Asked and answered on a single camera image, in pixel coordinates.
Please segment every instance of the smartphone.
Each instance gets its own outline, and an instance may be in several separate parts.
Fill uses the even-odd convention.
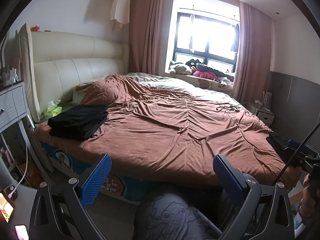
[[[19,240],[29,240],[27,228],[25,225],[15,226],[15,229]]]
[[[4,219],[7,221],[7,223],[10,220],[13,210],[14,210],[14,204],[8,198],[8,196],[3,191],[1,191],[0,192],[0,213],[4,216]]]

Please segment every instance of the window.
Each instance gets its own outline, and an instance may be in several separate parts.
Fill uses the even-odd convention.
[[[199,59],[224,73],[234,72],[237,51],[231,48],[238,41],[236,35],[239,33],[229,23],[195,15],[192,24],[191,14],[178,13],[173,60],[186,63]]]

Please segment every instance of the window pane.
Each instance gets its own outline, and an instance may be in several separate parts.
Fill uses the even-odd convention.
[[[202,19],[194,19],[191,24],[190,17],[180,17],[178,28],[177,47],[190,49],[190,38],[192,35],[193,51],[205,52],[208,40],[209,22]]]
[[[212,67],[213,69],[219,70],[223,73],[231,73],[233,65],[223,63],[214,59],[208,60],[208,66]]]
[[[235,39],[235,29],[217,22],[210,22],[209,26],[209,53],[234,60],[235,52],[230,49]]]
[[[193,55],[188,55],[188,54],[181,54],[181,53],[176,53],[176,60],[175,62],[177,63],[187,63],[189,60],[197,60],[199,59],[201,63],[203,63],[204,61],[204,58],[201,58],[201,57],[195,57]]]

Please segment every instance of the white plush toy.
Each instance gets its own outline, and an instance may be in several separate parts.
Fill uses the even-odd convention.
[[[177,63],[170,66],[169,73],[171,76],[174,76],[174,74],[191,75],[191,68],[185,64]]]

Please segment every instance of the pink curtain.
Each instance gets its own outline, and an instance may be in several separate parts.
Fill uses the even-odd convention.
[[[258,9],[240,4],[240,47],[233,97],[240,103],[260,100],[268,89],[272,19]]]
[[[129,72],[158,74],[162,0],[131,0]]]

